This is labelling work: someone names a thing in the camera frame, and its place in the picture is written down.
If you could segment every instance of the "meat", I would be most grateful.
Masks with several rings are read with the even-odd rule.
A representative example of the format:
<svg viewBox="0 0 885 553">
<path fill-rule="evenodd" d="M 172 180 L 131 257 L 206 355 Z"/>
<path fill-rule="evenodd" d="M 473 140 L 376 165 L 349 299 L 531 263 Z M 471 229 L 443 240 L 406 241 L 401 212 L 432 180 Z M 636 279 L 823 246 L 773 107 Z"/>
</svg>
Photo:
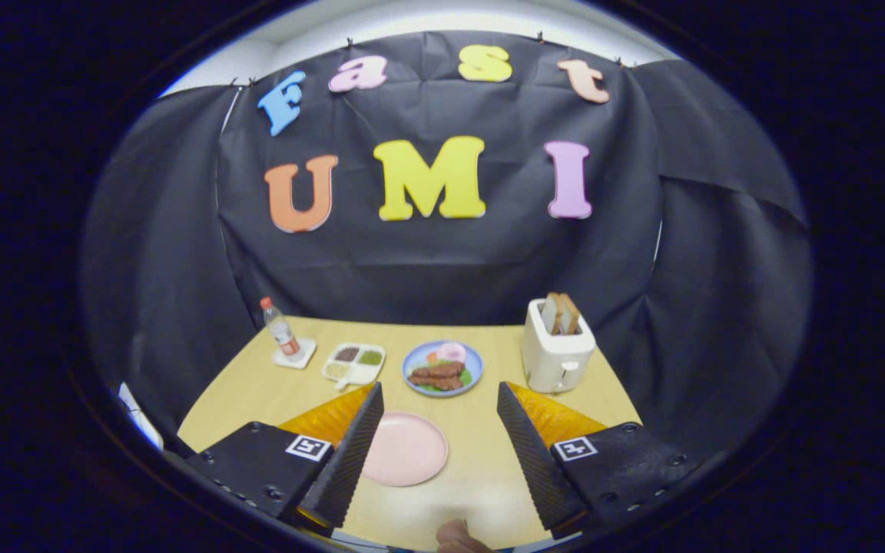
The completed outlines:
<svg viewBox="0 0 885 553">
<path fill-rule="evenodd" d="M 434 367 L 420 367 L 412 372 L 412 376 L 450 378 L 457 376 L 460 371 L 463 371 L 463 363 L 452 361 L 449 363 L 440 363 Z"/>
<path fill-rule="evenodd" d="M 446 391 L 463 387 L 463 381 L 459 380 L 459 377 L 456 376 L 433 378 L 412 374 L 408 377 L 408 381 L 415 386 L 435 386 L 436 388 L 445 389 Z"/>
</svg>

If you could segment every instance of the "pink ham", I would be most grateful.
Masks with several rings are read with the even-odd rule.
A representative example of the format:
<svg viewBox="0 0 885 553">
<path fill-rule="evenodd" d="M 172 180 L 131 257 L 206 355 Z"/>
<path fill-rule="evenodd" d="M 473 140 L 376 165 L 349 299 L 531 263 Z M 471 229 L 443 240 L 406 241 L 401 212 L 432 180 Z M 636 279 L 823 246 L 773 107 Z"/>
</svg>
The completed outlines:
<svg viewBox="0 0 885 553">
<path fill-rule="evenodd" d="M 439 346 L 439 349 L 436 350 L 436 357 L 439 357 L 439 359 L 456 361 L 457 363 L 465 363 L 466 349 L 464 349 L 459 343 L 447 342 L 442 346 Z"/>
</svg>

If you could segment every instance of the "toast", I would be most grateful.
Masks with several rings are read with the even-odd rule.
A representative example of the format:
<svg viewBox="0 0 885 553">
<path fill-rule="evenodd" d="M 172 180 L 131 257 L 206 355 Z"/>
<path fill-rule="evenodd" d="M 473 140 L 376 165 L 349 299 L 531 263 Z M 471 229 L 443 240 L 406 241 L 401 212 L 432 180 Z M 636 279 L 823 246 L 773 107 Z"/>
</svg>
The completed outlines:
<svg viewBox="0 0 885 553">
<path fill-rule="evenodd" d="M 542 323 L 552 336 L 575 335 L 579 329 L 579 310 L 568 294 L 549 293 L 541 308 Z"/>
<path fill-rule="evenodd" d="M 559 294 L 559 306 L 562 306 L 562 315 L 559 322 L 562 325 L 562 333 L 566 336 L 575 335 L 579 332 L 579 310 L 572 303 L 568 294 Z"/>
<path fill-rule="evenodd" d="M 559 307 L 559 295 L 557 293 L 549 293 L 545 297 L 545 304 L 542 305 L 541 312 L 545 330 L 548 330 L 550 335 L 558 335 L 561 332 L 559 327 L 562 322 L 562 308 Z"/>
</svg>

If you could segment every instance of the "blue plate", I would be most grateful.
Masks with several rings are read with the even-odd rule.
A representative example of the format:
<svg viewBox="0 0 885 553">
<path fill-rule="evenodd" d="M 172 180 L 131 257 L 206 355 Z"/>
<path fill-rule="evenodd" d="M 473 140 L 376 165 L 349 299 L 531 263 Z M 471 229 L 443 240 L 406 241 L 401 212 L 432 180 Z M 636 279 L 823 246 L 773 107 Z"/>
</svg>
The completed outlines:
<svg viewBox="0 0 885 553">
<path fill-rule="evenodd" d="M 401 379 L 405 381 L 405 384 L 407 384 L 409 388 L 414 389 L 414 391 L 418 393 L 422 393 L 424 396 L 432 396 L 433 398 L 452 398 L 452 396 L 459 396 L 460 393 L 466 392 L 467 389 L 471 389 L 474 384 L 477 384 L 481 375 L 484 374 L 484 362 L 480 359 L 480 354 L 477 353 L 476 349 L 472 349 L 472 347 L 461 342 L 457 343 L 459 343 L 460 346 L 463 346 L 463 349 L 466 349 L 466 363 L 464 366 L 467 371 L 470 371 L 470 384 L 463 386 L 463 388 L 451 389 L 448 392 L 430 392 L 428 389 L 422 389 L 415 386 L 408 380 L 408 375 L 410 375 L 412 371 L 419 367 L 426 366 L 427 355 L 436 349 L 439 349 L 439 346 L 442 346 L 447 342 L 452 342 L 452 340 L 440 339 L 436 342 L 423 343 L 421 346 L 411 350 L 408 355 L 405 355 L 405 360 L 401 363 Z"/>
</svg>

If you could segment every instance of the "pink letter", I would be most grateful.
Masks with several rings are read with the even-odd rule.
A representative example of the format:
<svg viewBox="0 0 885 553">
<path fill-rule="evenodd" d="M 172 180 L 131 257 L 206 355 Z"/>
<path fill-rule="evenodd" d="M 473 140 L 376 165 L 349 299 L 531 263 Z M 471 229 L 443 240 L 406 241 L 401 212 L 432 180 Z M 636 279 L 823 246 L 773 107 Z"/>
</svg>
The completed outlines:
<svg viewBox="0 0 885 553">
<path fill-rule="evenodd" d="M 572 90 L 579 94 L 580 98 L 596 102 L 596 104 L 605 104 L 610 99 L 610 94 L 596 88 L 594 81 L 594 79 L 596 81 L 603 80 L 603 74 L 595 69 L 590 69 L 583 60 L 562 60 L 556 65 L 568 73 L 568 81 L 572 84 Z"/>
<path fill-rule="evenodd" d="M 330 79 L 330 91 L 345 92 L 354 88 L 379 87 L 387 77 L 384 68 L 387 60 L 382 56 L 365 56 L 353 59 L 340 66 L 340 73 Z"/>
<path fill-rule="evenodd" d="M 593 206 L 586 200 L 582 162 L 589 155 L 589 148 L 574 141 L 549 141 L 545 151 L 555 165 L 555 199 L 549 204 L 549 214 L 559 218 L 586 218 L 593 213 Z"/>
</svg>

